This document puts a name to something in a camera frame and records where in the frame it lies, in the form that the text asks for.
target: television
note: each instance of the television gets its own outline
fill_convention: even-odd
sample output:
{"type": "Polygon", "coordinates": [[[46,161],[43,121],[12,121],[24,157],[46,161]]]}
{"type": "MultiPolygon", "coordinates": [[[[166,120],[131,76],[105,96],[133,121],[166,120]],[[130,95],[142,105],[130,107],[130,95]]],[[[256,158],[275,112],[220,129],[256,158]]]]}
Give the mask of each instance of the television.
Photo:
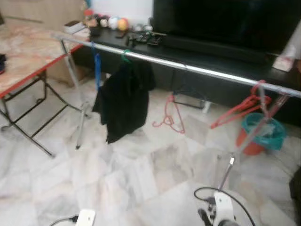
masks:
{"type": "Polygon", "coordinates": [[[280,54],[298,22],[301,0],[154,0],[154,31],[280,54]]]}

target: red table edge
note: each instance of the red table edge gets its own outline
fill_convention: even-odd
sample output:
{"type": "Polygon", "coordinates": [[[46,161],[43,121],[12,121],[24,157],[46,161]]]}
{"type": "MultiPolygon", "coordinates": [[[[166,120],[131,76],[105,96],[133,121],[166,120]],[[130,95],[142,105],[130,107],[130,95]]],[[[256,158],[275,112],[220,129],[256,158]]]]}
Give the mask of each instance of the red table edge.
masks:
{"type": "MultiPolygon", "coordinates": [[[[70,52],[74,52],[75,50],[79,49],[80,47],[82,47],[81,44],[77,45],[76,47],[72,48],[70,50],[70,52]]],[[[8,88],[7,90],[5,90],[4,92],[0,93],[0,98],[3,98],[5,95],[7,95],[8,93],[10,93],[11,91],[15,90],[16,88],[18,88],[19,86],[23,85],[25,82],[27,82],[29,79],[32,79],[33,77],[37,76],[38,74],[40,74],[42,71],[46,70],[48,67],[50,67],[51,65],[55,64],[56,62],[60,61],[61,59],[63,59],[66,56],[66,54],[61,55],[60,57],[54,59],[53,61],[51,61],[50,63],[48,63],[47,65],[45,65],[44,67],[40,68],[39,70],[35,71],[34,73],[30,74],[29,76],[27,76],[26,78],[20,80],[19,82],[17,82],[16,84],[14,84],[13,86],[11,86],[10,88],[8,88]]]]}

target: black cable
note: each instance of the black cable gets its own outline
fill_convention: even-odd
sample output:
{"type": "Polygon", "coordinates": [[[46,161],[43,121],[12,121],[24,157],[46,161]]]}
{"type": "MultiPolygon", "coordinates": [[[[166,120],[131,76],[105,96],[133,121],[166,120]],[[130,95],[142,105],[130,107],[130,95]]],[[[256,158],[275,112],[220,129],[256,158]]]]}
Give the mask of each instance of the black cable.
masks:
{"type": "Polygon", "coordinates": [[[255,223],[254,223],[254,221],[253,221],[253,219],[252,219],[252,217],[251,217],[251,215],[250,215],[250,213],[246,210],[246,208],[243,206],[243,204],[241,204],[240,201],[238,201],[234,196],[230,195],[230,194],[227,193],[227,192],[224,192],[224,191],[222,191],[222,190],[220,190],[220,189],[217,189],[217,188],[215,188],[215,187],[200,187],[200,188],[198,188],[197,190],[194,191],[194,197],[196,197],[197,199],[202,200],[202,201],[204,201],[204,202],[208,202],[207,199],[202,199],[202,198],[200,198],[200,197],[197,196],[197,192],[199,192],[200,190],[206,190],[206,189],[209,189],[209,190],[215,190],[215,191],[224,193],[224,194],[226,194],[227,196],[229,196],[229,197],[230,197],[231,199],[233,199],[238,205],[240,205],[240,207],[245,211],[245,213],[246,213],[246,215],[249,217],[249,219],[250,219],[252,225],[253,225],[253,226],[256,226],[255,223]]]}
{"type": "Polygon", "coordinates": [[[68,221],[68,220],[71,220],[73,223],[76,223],[78,218],[79,218],[79,216],[75,215],[72,218],[59,219],[59,220],[55,221],[54,223],[52,223],[50,226],[54,226],[54,225],[56,225],[58,223],[61,223],[61,222],[64,222],[64,221],[68,221]]]}

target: marble floor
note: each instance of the marble floor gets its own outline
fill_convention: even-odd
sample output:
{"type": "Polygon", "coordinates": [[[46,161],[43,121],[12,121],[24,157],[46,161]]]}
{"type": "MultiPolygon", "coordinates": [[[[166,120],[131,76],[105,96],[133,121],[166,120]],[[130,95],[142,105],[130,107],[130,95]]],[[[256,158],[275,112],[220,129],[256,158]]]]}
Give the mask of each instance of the marble floor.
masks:
{"type": "MultiPolygon", "coordinates": [[[[80,106],[77,93],[50,81],[69,102],[80,106]]],[[[81,84],[93,104],[95,84],[81,84]]],[[[36,84],[9,103],[16,117],[41,95],[36,84]]],[[[14,128],[0,134],[0,222],[1,226],[48,226],[53,221],[96,210],[95,226],[201,226],[197,214],[204,204],[193,196],[203,185],[216,186],[235,150],[240,121],[211,130],[209,125],[226,107],[212,105],[207,114],[180,105],[186,133],[179,134],[161,121],[170,93],[150,93],[146,124],[111,145],[105,143],[106,127],[99,116],[85,122],[84,141],[75,150],[79,113],[64,110],[36,138],[56,154],[49,158],[14,128]]],[[[34,131],[61,103],[53,96],[20,122],[34,131]]],[[[7,122],[0,118],[0,125],[7,122]]],[[[252,214],[256,225],[294,226],[293,203],[288,182],[300,165],[299,128],[288,127],[281,151],[262,153],[238,162],[225,189],[230,189],[252,214]]],[[[250,225],[239,207],[239,223],[250,225]]]]}

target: metal stand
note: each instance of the metal stand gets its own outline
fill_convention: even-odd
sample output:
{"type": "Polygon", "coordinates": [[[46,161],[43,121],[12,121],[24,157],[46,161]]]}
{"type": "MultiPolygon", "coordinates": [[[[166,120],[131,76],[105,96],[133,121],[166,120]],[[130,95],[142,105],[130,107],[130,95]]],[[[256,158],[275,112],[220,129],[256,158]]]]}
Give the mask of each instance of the metal stand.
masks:
{"type": "Polygon", "coordinates": [[[81,117],[80,117],[80,123],[79,123],[79,136],[78,136],[77,143],[76,143],[76,149],[79,149],[82,144],[84,119],[85,119],[85,115],[87,116],[87,109],[90,107],[90,103],[88,101],[84,100],[83,94],[82,94],[82,92],[80,90],[80,86],[79,86],[79,80],[78,80],[78,76],[77,76],[77,70],[75,67],[75,63],[72,59],[71,53],[67,51],[67,48],[66,48],[63,40],[61,40],[61,47],[62,47],[64,53],[66,54],[64,59],[65,59],[66,65],[68,67],[69,74],[75,85],[75,88],[79,91],[79,98],[82,102],[81,117]]]}
{"type": "MultiPolygon", "coordinates": [[[[260,90],[260,95],[261,97],[264,96],[264,90],[260,90]]],[[[286,103],[288,100],[289,96],[288,95],[280,95],[277,100],[274,102],[272,107],[270,108],[269,111],[267,111],[265,106],[261,106],[263,112],[264,112],[264,118],[261,119],[258,123],[258,125],[248,134],[248,136],[245,138],[244,142],[238,147],[238,149],[231,154],[230,162],[228,164],[227,170],[222,177],[222,181],[220,185],[218,186],[219,190],[222,190],[224,187],[224,184],[230,174],[230,171],[236,161],[236,158],[239,157],[239,155],[243,152],[243,150],[253,141],[255,138],[256,134],[261,130],[261,128],[269,122],[269,120],[277,113],[277,111],[286,103]]]]}
{"type": "Polygon", "coordinates": [[[32,81],[30,84],[28,84],[27,86],[23,87],[22,89],[20,89],[19,91],[17,91],[14,94],[9,94],[8,97],[3,97],[2,99],[2,103],[4,105],[4,112],[2,110],[0,110],[0,114],[3,115],[9,122],[9,125],[7,126],[3,126],[1,127],[1,131],[5,132],[9,127],[13,126],[15,127],[18,131],[20,131],[28,140],[30,140],[31,142],[33,142],[36,146],[38,146],[42,151],[44,151],[46,154],[48,154],[50,157],[54,158],[55,155],[52,154],[51,152],[49,152],[43,145],[41,145],[39,142],[37,142],[34,137],[43,129],[45,128],[56,116],[58,116],[66,107],[71,107],[73,109],[75,109],[78,112],[82,112],[82,110],[74,107],[73,105],[69,104],[68,102],[66,102],[48,83],[47,83],[47,75],[46,72],[42,72],[42,74],[38,75],[37,78],[32,81]],[[44,97],[43,98],[39,98],[36,102],[36,104],[34,106],[32,106],[29,110],[27,110],[25,113],[23,113],[21,116],[19,116],[17,119],[13,120],[10,117],[9,114],[9,110],[7,107],[7,102],[12,100],[13,98],[15,98],[16,96],[18,96],[19,94],[21,94],[23,91],[25,91],[26,89],[28,89],[29,87],[31,87],[32,85],[34,85],[35,83],[37,83],[38,81],[42,81],[44,83],[44,97]],[[29,135],[28,133],[26,133],[23,129],[21,129],[18,125],[17,122],[19,122],[24,116],[26,116],[28,113],[30,113],[33,109],[35,109],[37,106],[39,106],[41,103],[43,103],[46,99],[47,99],[47,88],[50,89],[50,91],[52,93],[54,93],[54,95],[56,97],[58,97],[60,99],[60,101],[62,101],[64,103],[64,106],[57,112],[55,113],[49,120],[47,120],[47,122],[45,122],[39,129],[37,129],[32,135],[29,135]]]}

